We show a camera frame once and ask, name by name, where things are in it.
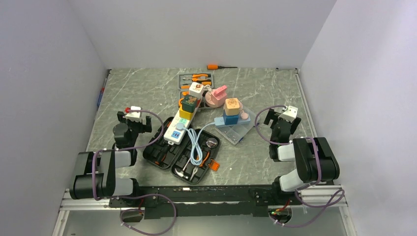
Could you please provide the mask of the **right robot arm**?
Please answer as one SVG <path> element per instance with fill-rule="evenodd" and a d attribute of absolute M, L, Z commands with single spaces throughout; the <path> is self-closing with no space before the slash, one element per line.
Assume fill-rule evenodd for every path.
<path fill-rule="evenodd" d="M 296 165 L 294 170 L 273 182 L 271 198 L 277 204 L 285 203 L 290 192 L 340 176 L 340 167 L 326 138 L 290 139 L 300 122 L 298 109 L 293 106 L 283 107 L 281 112 L 269 108 L 264 120 L 271 128 L 269 157 L 275 162 L 294 162 Z"/>

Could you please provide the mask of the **grey tool tray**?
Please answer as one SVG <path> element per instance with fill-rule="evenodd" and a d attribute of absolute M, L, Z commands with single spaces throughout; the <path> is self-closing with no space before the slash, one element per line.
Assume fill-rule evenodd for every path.
<path fill-rule="evenodd" d="M 178 106 L 187 95 L 192 95 L 200 100 L 200 110 L 211 109 L 205 99 L 209 88 L 214 88 L 214 77 L 211 73 L 186 73 L 179 74 L 178 77 Z"/>

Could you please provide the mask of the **black tool case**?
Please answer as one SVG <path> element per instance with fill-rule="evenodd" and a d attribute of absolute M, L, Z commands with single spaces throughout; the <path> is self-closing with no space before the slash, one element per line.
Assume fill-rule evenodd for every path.
<path fill-rule="evenodd" d="M 219 164 L 215 158 L 220 149 L 220 139 L 207 131 L 202 131 L 199 136 L 199 145 L 203 153 L 203 158 L 210 151 L 210 157 L 204 163 L 203 167 L 198 170 L 196 175 L 190 180 L 194 165 L 188 160 L 191 154 L 192 143 L 185 134 L 185 137 L 179 145 L 170 145 L 163 137 L 158 137 L 161 128 L 151 139 L 157 140 L 150 146 L 145 147 L 143 158 L 154 166 L 163 170 L 169 170 L 175 177 L 180 178 L 188 184 L 198 184 L 206 175 L 209 169 L 217 171 Z"/>

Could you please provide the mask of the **light blue power strip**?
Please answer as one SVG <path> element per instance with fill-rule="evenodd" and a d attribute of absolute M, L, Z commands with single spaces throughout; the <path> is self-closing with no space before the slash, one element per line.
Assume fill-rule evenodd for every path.
<path fill-rule="evenodd" d="M 214 125 L 216 127 L 228 127 L 234 125 L 245 125 L 251 122 L 249 115 L 246 115 L 245 118 L 242 118 L 241 115 L 228 116 L 223 114 L 221 117 L 216 117 L 214 119 Z"/>

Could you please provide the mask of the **white power strip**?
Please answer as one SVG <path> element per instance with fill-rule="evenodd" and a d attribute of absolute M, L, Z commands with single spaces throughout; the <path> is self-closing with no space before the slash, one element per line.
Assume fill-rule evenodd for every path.
<path fill-rule="evenodd" d="M 199 105 L 200 105 L 200 100 L 198 100 L 197 102 L 197 107 L 194 111 L 195 114 L 199 108 Z M 191 120 L 186 120 L 186 119 L 179 117 L 179 110 L 178 110 L 171 124 L 169 125 L 167 131 L 164 134 L 164 140 L 167 141 L 168 144 L 170 145 L 179 145 L 182 139 L 185 137 L 185 134 L 186 134 L 185 129 L 188 128 L 190 124 L 191 124 Z"/>

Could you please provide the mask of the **clear plastic screw box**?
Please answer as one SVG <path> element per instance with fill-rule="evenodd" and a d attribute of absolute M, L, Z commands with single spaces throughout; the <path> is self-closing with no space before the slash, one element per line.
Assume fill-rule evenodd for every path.
<path fill-rule="evenodd" d="M 256 114 L 244 105 L 242 105 L 242 111 L 249 116 L 245 121 L 239 121 L 236 125 L 215 127 L 232 145 L 238 144 L 255 124 Z"/>

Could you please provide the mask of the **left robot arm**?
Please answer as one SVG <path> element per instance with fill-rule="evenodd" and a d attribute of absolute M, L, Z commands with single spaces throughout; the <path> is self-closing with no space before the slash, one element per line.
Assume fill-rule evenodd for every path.
<path fill-rule="evenodd" d="M 73 180 L 69 187 L 71 198 L 101 199 L 122 196 L 130 207 L 141 200 L 132 178 L 118 178 L 116 170 L 135 165 L 136 140 L 141 133 L 152 132 L 151 118 L 143 118 L 141 108 L 131 106 L 117 113 L 119 123 L 113 127 L 114 144 L 108 150 L 80 152 L 76 158 Z"/>

